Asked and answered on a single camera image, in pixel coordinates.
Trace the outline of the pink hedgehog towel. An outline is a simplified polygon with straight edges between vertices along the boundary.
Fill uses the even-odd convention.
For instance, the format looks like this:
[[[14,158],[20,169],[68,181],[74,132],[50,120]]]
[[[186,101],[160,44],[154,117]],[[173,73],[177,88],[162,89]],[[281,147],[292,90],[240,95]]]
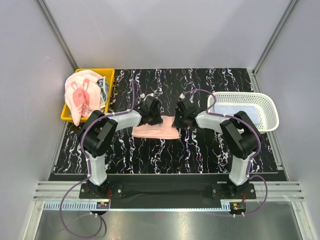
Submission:
[[[179,131],[172,127],[174,123],[173,116],[162,115],[162,123],[149,125],[144,124],[141,126],[134,126],[132,128],[132,136],[135,138],[146,139],[165,139],[165,140],[177,140],[180,138]]]

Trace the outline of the light blue towel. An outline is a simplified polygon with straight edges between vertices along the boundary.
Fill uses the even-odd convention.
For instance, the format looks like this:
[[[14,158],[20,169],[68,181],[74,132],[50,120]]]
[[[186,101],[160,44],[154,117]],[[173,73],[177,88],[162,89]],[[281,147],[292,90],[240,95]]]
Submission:
[[[255,106],[251,105],[215,105],[213,107],[213,112],[217,114],[234,115],[239,111],[245,112],[251,119],[253,124],[258,125],[260,123],[260,118],[258,115],[258,110]]]

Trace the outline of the pink rabbit towel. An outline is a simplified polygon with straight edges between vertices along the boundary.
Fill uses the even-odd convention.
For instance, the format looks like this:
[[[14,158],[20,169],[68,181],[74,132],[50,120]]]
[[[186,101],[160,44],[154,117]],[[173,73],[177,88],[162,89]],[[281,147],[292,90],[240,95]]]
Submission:
[[[74,125],[78,126],[81,118],[88,118],[100,109],[101,89],[97,85],[103,76],[85,69],[73,73],[65,82],[65,103],[68,106]]]

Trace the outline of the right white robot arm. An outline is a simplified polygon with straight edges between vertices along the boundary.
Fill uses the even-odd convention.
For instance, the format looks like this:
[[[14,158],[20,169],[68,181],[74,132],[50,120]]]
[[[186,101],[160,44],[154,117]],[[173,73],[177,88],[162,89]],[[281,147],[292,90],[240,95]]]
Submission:
[[[232,155],[231,169],[222,192],[232,198],[244,194],[249,184],[249,161],[261,150],[261,134],[245,111],[232,106],[202,110],[189,98],[180,99],[175,108],[175,128],[194,127],[222,133]]]

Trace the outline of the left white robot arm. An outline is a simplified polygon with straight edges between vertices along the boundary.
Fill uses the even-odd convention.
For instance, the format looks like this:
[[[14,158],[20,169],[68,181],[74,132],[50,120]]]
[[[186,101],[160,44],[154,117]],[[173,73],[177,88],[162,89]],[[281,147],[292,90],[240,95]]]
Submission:
[[[160,100],[149,95],[136,107],[126,111],[106,114],[95,110],[80,128],[78,141],[88,169],[86,183],[95,197],[103,198],[108,193],[105,157],[114,134],[131,127],[163,123],[160,108]]]

